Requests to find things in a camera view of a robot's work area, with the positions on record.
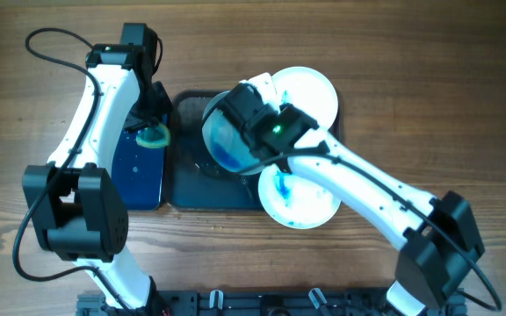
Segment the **green yellow sponge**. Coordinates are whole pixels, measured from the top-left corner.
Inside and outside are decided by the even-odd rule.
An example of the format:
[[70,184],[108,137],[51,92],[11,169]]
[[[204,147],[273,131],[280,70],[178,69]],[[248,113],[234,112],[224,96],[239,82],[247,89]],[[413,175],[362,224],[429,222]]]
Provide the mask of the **green yellow sponge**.
[[146,127],[136,136],[136,143],[140,147],[148,149],[159,149],[167,147],[170,144],[170,130],[163,124]]

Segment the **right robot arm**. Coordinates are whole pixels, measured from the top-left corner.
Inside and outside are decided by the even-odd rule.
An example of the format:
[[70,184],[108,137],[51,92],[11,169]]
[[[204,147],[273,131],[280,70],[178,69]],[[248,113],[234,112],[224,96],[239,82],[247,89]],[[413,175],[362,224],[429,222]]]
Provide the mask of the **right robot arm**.
[[271,105],[250,83],[216,104],[259,166],[277,165],[328,190],[374,225],[399,252],[387,302],[417,315],[438,309],[477,272],[485,248],[471,205],[449,191],[438,198],[360,158],[293,104]]

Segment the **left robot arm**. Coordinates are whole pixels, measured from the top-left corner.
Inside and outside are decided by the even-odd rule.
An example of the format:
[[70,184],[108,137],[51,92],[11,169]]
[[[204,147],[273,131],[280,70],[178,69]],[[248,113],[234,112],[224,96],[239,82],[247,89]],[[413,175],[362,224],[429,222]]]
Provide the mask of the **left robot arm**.
[[[61,143],[43,165],[25,169],[22,188],[28,210],[12,250],[17,273],[49,282],[86,271],[105,296],[107,315],[169,315],[169,304],[153,278],[142,271],[127,247],[127,208],[112,178],[120,135],[159,133],[152,147],[165,147],[163,117],[173,109],[153,76],[163,43],[144,23],[126,23],[118,44],[95,44],[84,66],[85,88]],[[40,247],[73,268],[50,276],[24,270],[19,251],[28,225]]]

